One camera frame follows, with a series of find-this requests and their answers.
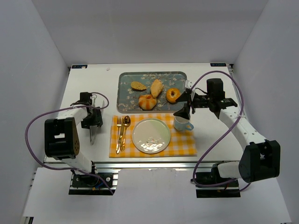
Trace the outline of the metal serving tongs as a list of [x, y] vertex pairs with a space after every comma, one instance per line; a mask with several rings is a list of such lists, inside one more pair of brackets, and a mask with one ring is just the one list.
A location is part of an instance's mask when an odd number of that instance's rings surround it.
[[97, 133], [98, 130], [101, 127], [97, 127], [97, 126], [90, 126], [89, 127], [89, 131], [90, 131], [90, 144], [93, 145], [96, 141], [96, 137], [97, 137]]

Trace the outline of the brown seeded bread slice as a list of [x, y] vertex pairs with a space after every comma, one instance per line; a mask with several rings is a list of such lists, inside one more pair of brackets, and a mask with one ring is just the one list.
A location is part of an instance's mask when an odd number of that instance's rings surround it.
[[147, 87], [145, 85], [143, 85], [142, 83], [137, 82], [137, 81], [131, 82], [130, 85], [131, 85], [131, 89], [134, 90], [134, 91], [145, 91], [145, 90], [147, 90]]

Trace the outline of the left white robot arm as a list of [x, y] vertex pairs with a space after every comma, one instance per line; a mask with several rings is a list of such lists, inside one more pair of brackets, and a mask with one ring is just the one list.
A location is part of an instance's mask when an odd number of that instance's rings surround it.
[[62, 161], [74, 172], [95, 174], [95, 165], [80, 151], [77, 126], [88, 129], [90, 142], [95, 142], [97, 129], [103, 125], [101, 108], [95, 106], [93, 93], [82, 92], [71, 108], [44, 123], [44, 149], [47, 157]]

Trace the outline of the round twisted bread roll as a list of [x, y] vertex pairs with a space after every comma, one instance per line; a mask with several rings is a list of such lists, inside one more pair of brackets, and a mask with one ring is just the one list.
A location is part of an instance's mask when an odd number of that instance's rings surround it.
[[138, 104], [143, 110], [151, 110], [157, 104], [157, 99], [151, 94], [141, 95]]

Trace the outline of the white and blue cup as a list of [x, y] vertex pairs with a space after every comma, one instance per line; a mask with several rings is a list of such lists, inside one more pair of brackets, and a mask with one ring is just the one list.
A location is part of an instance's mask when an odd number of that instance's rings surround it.
[[190, 123], [189, 119], [179, 116], [174, 116], [173, 126], [177, 131], [192, 131], [194, 126]]

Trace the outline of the gold spoon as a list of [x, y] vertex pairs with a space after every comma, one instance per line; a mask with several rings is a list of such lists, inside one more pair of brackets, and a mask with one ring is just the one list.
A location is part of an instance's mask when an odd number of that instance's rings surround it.
[[125, 139], [126, 139], [126, 130], [131, 124], [131, 119], [129, 116], [124, 117], [124, 132], [123, 132], [123, 138], [122, 138], [122, 143], [121, 143], [121, 151], [125, 150]]

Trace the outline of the blue corner label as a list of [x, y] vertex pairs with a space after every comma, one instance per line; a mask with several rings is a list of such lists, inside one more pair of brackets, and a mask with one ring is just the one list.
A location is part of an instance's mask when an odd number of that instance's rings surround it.
[[86, 69], [87, 65], [83, 64], [83, 65], [72, 65], [71, 69]]
[[210, 63], [211, 67], [226, 67], [226, 63]]

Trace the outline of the yellow checkered placemat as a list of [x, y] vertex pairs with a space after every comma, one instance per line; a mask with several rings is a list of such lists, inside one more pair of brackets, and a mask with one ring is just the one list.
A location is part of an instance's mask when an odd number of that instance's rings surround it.
[[[110, 132], [110, 158], [146, 158], [146, 157], [173, 157], [173, 156], [196, 156], [197, 150], [193, 131], [177, 131], [173, 126], [174, 116], [170, 113], [157, 114], [133, 114], [130, 116], [131, 124], [126, 130], [125, 150], [116, 154], [116, 140], [117, 140], [117, 118], [114, 115], [112, 118], [111, 132]], [[163, 121], [170, 129], [171, 141], [168, 147], [157, 154], [145, 154], [140, 152], [133, 144], [132, 131], [135, 125], [143, 119], [155, 118]]]

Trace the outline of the blue floral tray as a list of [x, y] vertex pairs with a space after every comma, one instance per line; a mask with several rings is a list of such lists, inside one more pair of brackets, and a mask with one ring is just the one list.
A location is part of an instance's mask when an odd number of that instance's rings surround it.
[[121, 113], [175, 112], [187, 75], [181, 71], [124, 72], [119, 76], [117, 110]]

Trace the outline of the gold knife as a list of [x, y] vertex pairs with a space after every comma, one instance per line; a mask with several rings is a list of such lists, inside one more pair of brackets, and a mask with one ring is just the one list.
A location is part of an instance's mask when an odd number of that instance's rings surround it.
[[120, 135], [119, 135], [119, 140], [118, 140], [118, 148], [117, 148], [118, 151], [120, 151], [120, 148], [121, 148], [123, 132], [124, 132], [124, 118], [122, 118], [122, 121], [121, 121], [121, 129], [120, 129]]

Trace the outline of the left blue corner label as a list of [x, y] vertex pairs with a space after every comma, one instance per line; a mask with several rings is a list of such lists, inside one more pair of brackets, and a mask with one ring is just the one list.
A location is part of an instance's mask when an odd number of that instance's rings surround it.
[[83, 64], [83, 65], [72, 65], [71, 69], [86, 69], [87, 65]]

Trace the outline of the white and green plate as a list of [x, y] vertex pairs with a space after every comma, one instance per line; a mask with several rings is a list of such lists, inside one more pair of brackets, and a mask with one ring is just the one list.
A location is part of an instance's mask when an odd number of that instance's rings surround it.
[[171, 141], [171, 132], [163, 121], [147, 118], [135, 125], [131, 137], [134, 146], [140, 152], [157, 154], [168, 147]]

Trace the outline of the aluminium front rail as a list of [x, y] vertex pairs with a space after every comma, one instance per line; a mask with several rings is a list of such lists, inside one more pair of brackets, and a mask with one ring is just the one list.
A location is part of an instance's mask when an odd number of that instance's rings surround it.
[[[97, 168], [109, 169], [125, 169], [125, 168], [144, 168], [144, 169], [158, 169], [158, 168], [174, 168], [174, 169], [193, 169], [196, 162], [94, 162]], [[220, 162], [201, 162], [198, 168], [210, 170], [212, 166]], [[53, 167], [67, 167], [62, 162], [47, 162], [45, 165]]]

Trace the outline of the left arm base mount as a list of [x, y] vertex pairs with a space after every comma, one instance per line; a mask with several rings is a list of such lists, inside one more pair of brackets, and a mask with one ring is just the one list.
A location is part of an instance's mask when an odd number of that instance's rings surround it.
[[[98, 169], [97, 171], [97, 175], [115, 192], [118, 181], [118, 170]], [[76, 174], [72, 171], [69, 195], [111, 196], [112, 194], [101, 179], [89, 175]]]

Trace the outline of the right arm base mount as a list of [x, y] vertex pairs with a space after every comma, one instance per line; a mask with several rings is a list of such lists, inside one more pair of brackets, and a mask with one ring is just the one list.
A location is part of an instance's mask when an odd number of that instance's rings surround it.
[[239, 198], [239, 182], [234, 180], [228, 182], [230, 178], [220, 177], [217, 164], [214, 164], [210, 171], [197, 169], [195, 181], [204, 187], [195, 185], [197, 198]]

